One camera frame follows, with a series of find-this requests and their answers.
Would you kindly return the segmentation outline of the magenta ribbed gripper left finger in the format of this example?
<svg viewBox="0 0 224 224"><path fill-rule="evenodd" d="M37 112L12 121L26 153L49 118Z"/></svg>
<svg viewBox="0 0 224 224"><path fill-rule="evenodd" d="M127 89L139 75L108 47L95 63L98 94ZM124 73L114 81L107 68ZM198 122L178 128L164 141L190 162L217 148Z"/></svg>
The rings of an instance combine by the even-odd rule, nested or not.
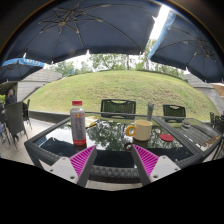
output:
<svg viewBox="0 0 224 224"><path fill-rule="evenodd" d="M81 187L85 187L96 156L96 146L93 145L71 157L61 157L47 168L47 171Z"/></svg>

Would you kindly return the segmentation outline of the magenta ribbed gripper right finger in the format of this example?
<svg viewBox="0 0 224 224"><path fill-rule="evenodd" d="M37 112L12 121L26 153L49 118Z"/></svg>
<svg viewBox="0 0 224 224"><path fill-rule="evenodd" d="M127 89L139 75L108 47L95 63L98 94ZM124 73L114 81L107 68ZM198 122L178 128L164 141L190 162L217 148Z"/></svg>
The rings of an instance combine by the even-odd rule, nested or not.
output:
<svg viewBox="0 0 224 224"><path fill-rule="evenodd" d="M135 144L132 145L131 154L137 165L143 186L180 170L169 157L165 155L157 156Z"/></svg>

